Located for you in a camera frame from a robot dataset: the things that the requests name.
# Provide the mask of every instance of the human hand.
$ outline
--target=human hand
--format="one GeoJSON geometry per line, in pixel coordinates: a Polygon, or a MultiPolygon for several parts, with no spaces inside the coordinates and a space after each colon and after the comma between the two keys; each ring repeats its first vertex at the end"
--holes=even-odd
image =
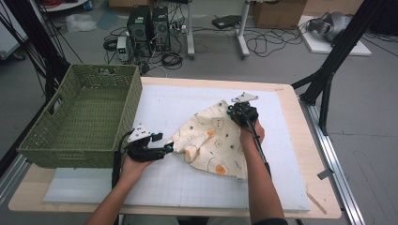
{"type": "MultiPolygon", "coordinates": [[[[260,121],[256,120],[254,122],[254,129],[257,135],[259,136],[260,143],[263,142],[264,137],[266,136],[266,132],[264,128],[261,126],[260,121]]],[[[252,133],[245,127],[240,128],[240,145],[242,146],[243,151],[247,149],[256,149],[254,137],[252,133]]]]}
{"type": "Polygon", "coordinates": [[[141,178],[143,171],[153,161],[137,162],[129,156],[125,156],[123,160],[122,172],[120,174],[119,182],[132,188],[141,178]]]}

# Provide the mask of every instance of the desk leg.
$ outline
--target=desk leg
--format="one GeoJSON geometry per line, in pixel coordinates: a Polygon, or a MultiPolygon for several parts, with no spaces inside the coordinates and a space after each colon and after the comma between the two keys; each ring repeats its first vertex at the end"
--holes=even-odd
{"type": "Polygon", "coordinates": [[[242,50],[243,58],[248,57],[250,55],[248,46],[246,45],[246,40],[243,37],[243,31],[245,30],[246,20],[248,18],[249,7],[250,7],[250,0],[245,0],[245,3],[243,5],[242,20],[240,22],[240,28],[237,30],[237,40],[239,42],[240,49],[242,50]]]}
{"type": "Polygon", "coordinates": [[[194,46],[193,46],[191,5],[192,5],[192,0],[188,0],[187,48],[188,48],[188,56],[189,56],[189,58],[193,59],[195,57],[195,49],[194,49],[194,46]]]}

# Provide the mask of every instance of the plastic basket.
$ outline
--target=plastic basket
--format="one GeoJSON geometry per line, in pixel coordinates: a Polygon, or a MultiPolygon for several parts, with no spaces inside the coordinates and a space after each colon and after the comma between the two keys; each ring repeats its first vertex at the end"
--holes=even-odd
{"type": "Polygon", "coordinates": [[[136,66],[70,66],[18,152],[44,168],[111,168],[142,88],[136,66]]]}

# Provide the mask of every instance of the beige patterned cloth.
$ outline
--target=beige patterned cloth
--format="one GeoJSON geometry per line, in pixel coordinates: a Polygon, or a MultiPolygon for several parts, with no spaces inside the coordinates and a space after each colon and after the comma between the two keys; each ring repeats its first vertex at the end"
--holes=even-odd
{"type": "Polygon", "coordinates": [[[240,146],[240,128],[226,113],[223,100],[194,115],[169,141],[185,152],[194,168],[219,175],[247,178],[246,160],[240,146]]]}

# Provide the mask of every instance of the wooden table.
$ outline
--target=wooden table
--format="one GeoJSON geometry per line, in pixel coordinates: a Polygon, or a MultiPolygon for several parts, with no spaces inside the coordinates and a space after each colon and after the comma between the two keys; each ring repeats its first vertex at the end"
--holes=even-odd
{"type": "MultiPolygon", "coordinates": [[[[224,82],[188,79],[142,78],[143,85],[171,85],[210,87],[220,89],[243,89],[275,92],[280,100],[285,121],[312,210],[305,213],[285,213],[287,218],[339,218],[340,206],[330,184],[317,175],[325,170],[315,146],[313,136],[299,106],[293,88],[288,84],[259,82],[224,82]]],[[[89,203],[49,203],[44,196],[54,178],[55,169],[43,169],[32,165],[9,202],[13,211],[29,212],[86,212],[91,213],[97,204],[89,203]]],[[[122,214],[150,214],[204,217],[248,217],[249,211],[242,209],[214,209],[188,207],[154,207],[125,205],[122,214]]]]}

